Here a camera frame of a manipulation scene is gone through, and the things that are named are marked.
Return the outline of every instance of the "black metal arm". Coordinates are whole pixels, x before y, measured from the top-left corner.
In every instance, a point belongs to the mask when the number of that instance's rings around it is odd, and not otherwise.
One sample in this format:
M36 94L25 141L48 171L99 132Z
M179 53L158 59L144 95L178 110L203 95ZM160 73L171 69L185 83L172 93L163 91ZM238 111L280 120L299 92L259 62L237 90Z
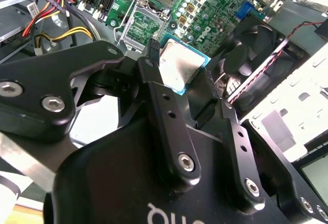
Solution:
M0 65L0 156L51 192L44 215L55 223L327 223L326 206L265 137L249 139L253 130L238 124L206 69L188 90L197 127L185 125L151 44L138 61L95 42ZM119 98L120 128L77 150L68 137L75 112L104 95ZM216 137L200 130L208 126ZM266 164L280 180L271 188Z

